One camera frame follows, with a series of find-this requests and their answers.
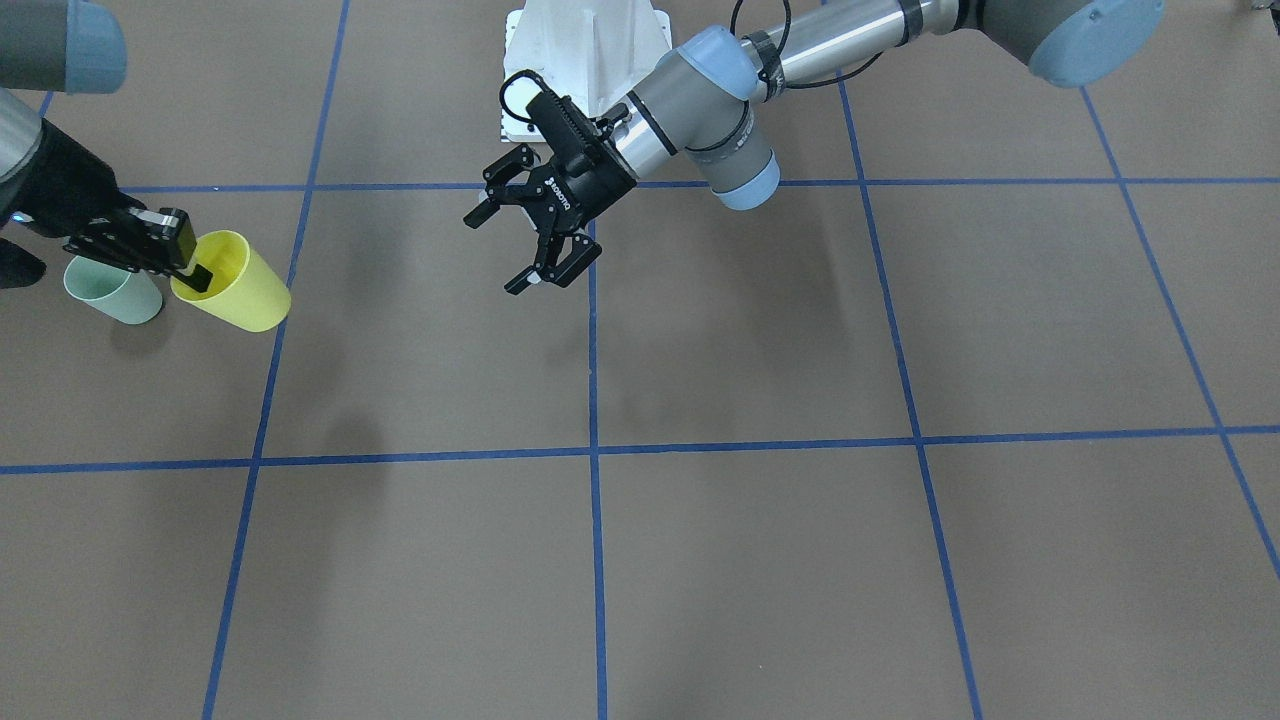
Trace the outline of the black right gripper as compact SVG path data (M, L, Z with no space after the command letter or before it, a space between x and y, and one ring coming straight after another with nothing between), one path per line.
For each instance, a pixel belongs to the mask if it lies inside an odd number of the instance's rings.
M178 279L205 292L212 273L195 259L197 240L189 215L175 208L146 209L124 193L104 160L58 128L41 122L29 160L3 182L3 224L14 214L46 238L67 238L63 249L129 273ZM1 290L41 282L47 264L9 240L0 242Z

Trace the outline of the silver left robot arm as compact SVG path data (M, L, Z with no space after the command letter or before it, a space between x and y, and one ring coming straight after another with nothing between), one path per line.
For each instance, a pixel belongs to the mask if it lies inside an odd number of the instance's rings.
M686 158L728 209L759 208L781 182L780 161L756 108L788 91L852 79L881 56L925 35L973 29L1052 86L1079 88L1116 70L1151 38L1161 1L832 1L741 35L709 26L669 49L600 111L581 109L531 68L506 86L531 82L524 110L550 150L520 143L483 173L476 229L517 208L536 236L530 264L506 283L572 284L600 255L588 227L672 158Z

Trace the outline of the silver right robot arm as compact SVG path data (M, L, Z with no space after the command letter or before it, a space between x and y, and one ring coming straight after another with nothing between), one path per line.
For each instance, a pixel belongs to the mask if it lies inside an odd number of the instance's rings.
M196 260L188 214L146 208L109 164L17 97L116 92L128 69L116 17L95 1L5 1L1 50L3 222L96 263L209 290L212 273Z

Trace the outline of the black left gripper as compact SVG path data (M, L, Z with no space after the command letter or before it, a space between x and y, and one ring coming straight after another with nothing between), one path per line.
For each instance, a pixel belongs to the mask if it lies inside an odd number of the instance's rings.
M468 228L477 229L503 206L534 204L526 214L540 233L535 256L504 284L511 295L543 283L571 286L603 252L591 236L576 231L637 184L611 140L568 97L540 92L527 104L527 114L549 145L550 159L538 167L532 146L516 145L484 169L479 202L463 217ZM515 184L525 173L531 173L531 184Z

